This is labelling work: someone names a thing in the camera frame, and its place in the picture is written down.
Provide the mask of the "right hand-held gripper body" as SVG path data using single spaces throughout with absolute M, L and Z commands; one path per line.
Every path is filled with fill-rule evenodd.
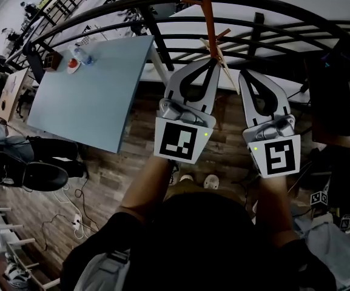
M 294 116 L 287 115 L 243 132 L 247 149 L 262 178 L 299 172 L 301 139 L 294 127 Z

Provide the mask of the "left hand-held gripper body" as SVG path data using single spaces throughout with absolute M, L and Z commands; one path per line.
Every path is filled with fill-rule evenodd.
M 195 164 L 215 125 L 212 115 L 163 98 L 155 120 L 154 155 Z

